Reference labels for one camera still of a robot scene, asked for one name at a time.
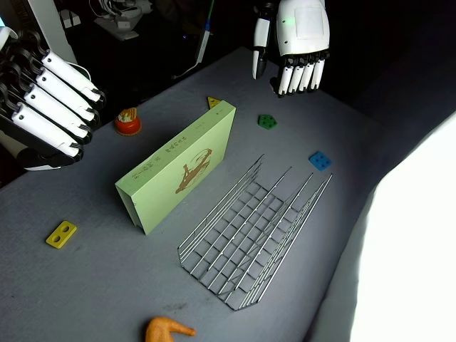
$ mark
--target yellow block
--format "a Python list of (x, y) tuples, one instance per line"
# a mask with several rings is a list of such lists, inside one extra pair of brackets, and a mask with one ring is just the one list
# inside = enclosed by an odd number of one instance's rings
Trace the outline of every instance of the yellow block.
[(71, 235), (76, 231), (76, 226), (68, 221), (63, 221), (59, 226), (52, 232), (51, 235), (46, 239), (46, 243), (57, 249), (62, 246), (70, 239)]
[(218, 98), (211, 98), (210, 96), (207, 96), (207, 103), (209, 103), (209, 109), (212, 109), (216, 105), (220, 103), (221, 100)]

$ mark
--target wire basket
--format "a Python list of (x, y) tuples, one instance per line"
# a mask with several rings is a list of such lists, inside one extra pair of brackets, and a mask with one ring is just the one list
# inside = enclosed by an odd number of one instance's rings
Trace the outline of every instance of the wire basket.
[(233, 310), (257, 304), (293, 245), (331, 174), (307, 199), (313, 174), (282, 201), (256, 182), (261, 156), (177, 248), (180, 263)]

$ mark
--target white robotic hand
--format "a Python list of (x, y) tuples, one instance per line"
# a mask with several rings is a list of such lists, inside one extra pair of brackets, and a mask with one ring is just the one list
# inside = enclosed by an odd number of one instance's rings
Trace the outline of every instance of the white robotic hand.
[(313, 91), (320, 86), (325, 59), (329, 57), (329, 22), (322, 1), (269, 1), (259, 9), (253, 77), (259, 78), (266, 68), (266, 47), (275, 19), (282, 66), (273, 87), (279, 96)]

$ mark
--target green box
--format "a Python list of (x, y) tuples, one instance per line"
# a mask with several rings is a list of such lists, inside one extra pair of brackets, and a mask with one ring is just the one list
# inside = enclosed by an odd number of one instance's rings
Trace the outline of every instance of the green box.
[(115, 183), (131, 220), (144, 233), (223, 160), (235, 112), (222, 101)]

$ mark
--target brown illustration on box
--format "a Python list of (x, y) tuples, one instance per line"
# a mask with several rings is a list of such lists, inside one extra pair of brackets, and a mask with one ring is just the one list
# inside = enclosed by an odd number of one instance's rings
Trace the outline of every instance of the brown illustration on box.
[(184, 165), (184, 177), (182, 178), (179, 187), (176, 189), (176, 194), (187, 189), (200, 178), (211, 162), (211, 154), (212, 150), (206, 148), (195, 155), (188, 165)]

